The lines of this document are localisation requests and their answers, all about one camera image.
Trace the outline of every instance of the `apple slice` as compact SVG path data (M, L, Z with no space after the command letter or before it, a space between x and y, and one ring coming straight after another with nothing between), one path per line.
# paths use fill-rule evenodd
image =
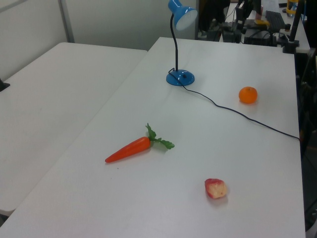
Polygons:
M224 181L217 178L209 178L205 181L206 192L211 198L223 197L227 194L227 186Z

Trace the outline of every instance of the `black stand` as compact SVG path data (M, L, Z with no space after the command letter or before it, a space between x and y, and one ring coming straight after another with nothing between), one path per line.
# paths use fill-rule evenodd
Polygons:
M283 47L283 53L286 54L294 54L296 53L296 47L299 46L299 41L295 41L295 35L297 32L298 23L301 19L302 10L304 8L305 1L299 0L297 4L297 9L294 17L294 22L291 30L291 35L289 36L289 39L286 38L287 42L285 43Z
M0 79L0 92L6 89L10 84L8 83L3 83L2 80Z

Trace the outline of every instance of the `white wall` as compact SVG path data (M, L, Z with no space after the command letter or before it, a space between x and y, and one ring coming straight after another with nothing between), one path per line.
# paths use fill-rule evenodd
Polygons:
M58 0L27 0L0 12L0 78L66 41Z
M198 0L182 0L197 7ZM168 0L62 0L75 43L149 50L160 37L172 37ZM195 24L177 38L194 39Z

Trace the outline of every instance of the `toy carrot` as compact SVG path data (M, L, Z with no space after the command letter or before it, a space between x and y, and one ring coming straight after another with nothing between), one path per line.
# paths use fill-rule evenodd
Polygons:
M111 163L126 158L128 156L140 153L150 147L151 141L160 142L169 150L175 146L172 142L162 140L162 138L156 139L156 133L152 131L149 124L147 124L145 127L149 131L149 137L141 137L131 142L130 144L124 146L122 149L118 150L113 155L110 155L108 158L106 158L106 163Z

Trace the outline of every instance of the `desk lamp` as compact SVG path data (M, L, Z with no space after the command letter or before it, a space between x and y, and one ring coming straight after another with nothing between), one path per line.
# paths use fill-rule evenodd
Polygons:
M175 48L176 48L175 50L176 68L173 69L172 72L170 71L168 73L168 75L166 76L166 80L171 85L186 86L186 85L192 84L195 81L195 77L191 72L188 72L183 69L178 69L178 49L177 49L176 38L173 31L173 19L174 19L174 25L176 30L181 31L189 27L195 21L198 13L197 13L197 10L192 7L183 6L179 2L179 0L169 0L168 8L172 12L172 17L170 19L170 30L172 32L172 36L173 36L173 39L175 42Z

